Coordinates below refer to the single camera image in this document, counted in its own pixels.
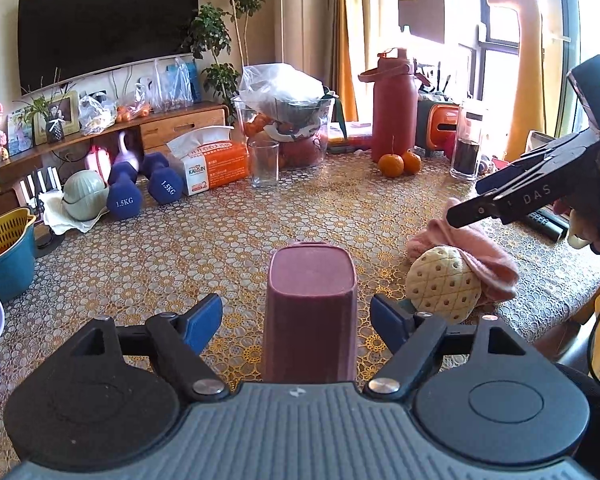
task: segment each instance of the plastic bag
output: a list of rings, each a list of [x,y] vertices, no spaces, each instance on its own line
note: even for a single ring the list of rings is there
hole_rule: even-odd
[[[307,126],[307,113],[323,99],[324,86],[291,65],[273,63],[244,67],[238,94],[249,108],[267,117]]]
[[[189,69],[181,58],[177,57],[175,62],[176,70],[165,71],[163,76],[162,97],[165,111],[187,108],[194,103]]]
[[[187,108],[196,103],[191,92],[189,69],[182,58],[175,58],[175,70],[160,72],[154,60],[154,75],[143,77],[139,85],[155,112],[169,112]]]
[[[116,122],[128,123],[138,117],[147,117],[151,113],[151,105],[147,99],[142,83],[136,83],[133,92],[129,92],[118,100]]]
[[[116,122],[116,104],[104,92],[85,95],[78,103],[83,135],[102,133]]]
[[[202,101],[202,92],[200,91],[200,82],[198,81],[198,67],[196,66],[196,60],[191,59],[185,61],[181,59],[180,62],[184,64],[187,73],[189,73],[191,99],[194,103],[199,103]],[[167,73],[175,72],[176,70],[180,70],[178,64],[167,65]]]

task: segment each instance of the tv stand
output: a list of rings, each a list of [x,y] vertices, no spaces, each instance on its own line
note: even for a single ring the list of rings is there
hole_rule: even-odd
[[[13,186],[30,174],[35,168],[42,168],[42,156],[79,144],[91,142],[120,130],[139,130],[142,148],[145,153],[168,152],[166,143],[176,137],[202,126],[224,125],[229,116],[226,106],[211,102],[201,102],[189,108],[172,112],[149,114],[126,123],[116,123],[100,134],[84,136],[81,133],[66,136],[60,142],[40,144],[25,152],[17,153],[0,162],[0,215],[20,206]]]

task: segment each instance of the pink towel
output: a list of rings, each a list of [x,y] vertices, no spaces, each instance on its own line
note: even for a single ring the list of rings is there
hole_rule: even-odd
[[[478,304],[512,300],[516,297],[516,283],[520,279],[518,265],[478,224],[459,229],[449,225],[446,211],[459,203],[458,199],[450,198],[446,202],[444,219],[430,220],[424,231],[408,241],[408,258],[415,261],[429,249],[440,245],[455,247],[482,282]]]

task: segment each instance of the orange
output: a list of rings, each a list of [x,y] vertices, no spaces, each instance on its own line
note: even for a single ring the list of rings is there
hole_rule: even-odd
[[[404,163],[404,171],[407,174],[415,175],[422,169],[422,159],[415,153],[404,152],[402,154],[402,161]]]
[[[245,137],[253,137],[255,134],[257,134],[262,129],[258,129],[257,124],[244,123],[242,125],[242,130],[243,130],[242,132],[244,133]]]
[[[400,155],[383,155],[378,160],[378,169],[384,176],[395,178],[404,171],[404,161]]]

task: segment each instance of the photo frame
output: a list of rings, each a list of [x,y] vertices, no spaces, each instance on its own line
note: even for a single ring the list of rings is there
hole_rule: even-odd
[[[25,122],[26,108],[7,116],[7,150],[16,155],[33,148],[33,125]]]
[[[71,135],[80,131],[80,120],[78,118],[78,92],[71,91],[64,98],[51,103],[51,106],[58,106],[61,111],[62,129],[64,134]],[[34,142],[36,146],[46,144],[46,124],[40,114],[36,115],[34,120]]]

